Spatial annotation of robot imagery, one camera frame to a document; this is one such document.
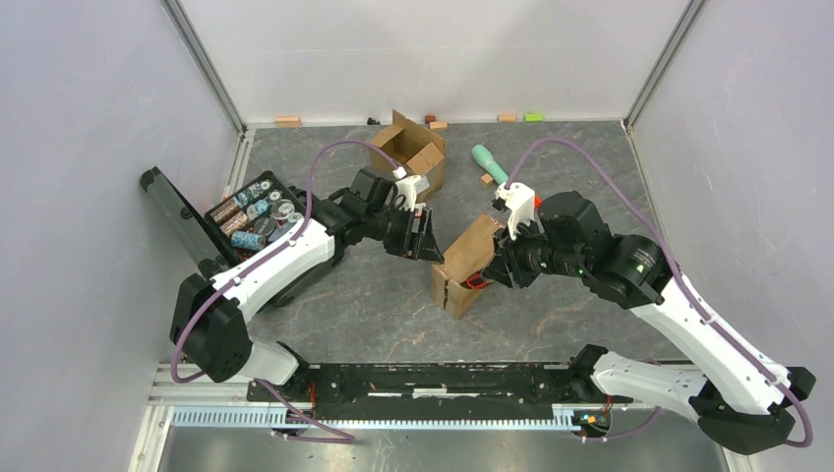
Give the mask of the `brown cardboard express box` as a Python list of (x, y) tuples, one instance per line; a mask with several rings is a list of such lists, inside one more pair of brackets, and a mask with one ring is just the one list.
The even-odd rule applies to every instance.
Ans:
[(447, 142), (397, 110), (391, 116), (392, 124), (378, 132), (370, 144), (384, 151), (410, 175), (427, 179), (428, 187), (417, 195), (417, 202), (425, 203), (445, 182)]

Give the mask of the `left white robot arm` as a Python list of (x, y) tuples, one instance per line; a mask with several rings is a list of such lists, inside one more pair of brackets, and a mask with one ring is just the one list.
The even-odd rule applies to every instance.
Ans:
[(223, 383), (245, 375), (270, 383), (285, 400), (308, 390), (300, 358), (279, 342), (254, 339), (248, 323), (269, 301), (293, 298), (340, 262), (347, 247), (365, 239), (393, 256), (440, 263), (432, 212), (418, 196), (424, 175), (393, 175), (364, 167), (351, 185), (326, 199), (308, 195), (299, 221), (248, 260), (212, 277), (194, 273), (180, 284), (170, 339), (201, 375)]

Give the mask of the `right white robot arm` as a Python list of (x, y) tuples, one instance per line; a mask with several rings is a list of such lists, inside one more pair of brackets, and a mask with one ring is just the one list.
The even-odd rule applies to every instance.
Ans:
[(604, 393), (652, 404), (744, 455), (791, 444), (793, 428), (807, 424), (802, 403), (815, 376), (744, 340), (658, 243), (611, 232), (597, 207), (575, 191), (538, 201), (522, 184), (502, 185), (493, 204), (508, 221), (494, 234), (484, 277), (510, 288), (528, 287), (542, 274), (578, 278), (598, 298), (652, 325), (693, 365), (676, 370), (587, 345), (567, 376), (575, 398)]

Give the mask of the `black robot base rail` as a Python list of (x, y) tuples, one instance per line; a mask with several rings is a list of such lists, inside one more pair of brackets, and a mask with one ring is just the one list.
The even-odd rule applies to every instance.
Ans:
[(566, 364), (322, 363), (277, 387), (318, 420), (544, 420), (555, 405), (606, 405), (610, 396)]

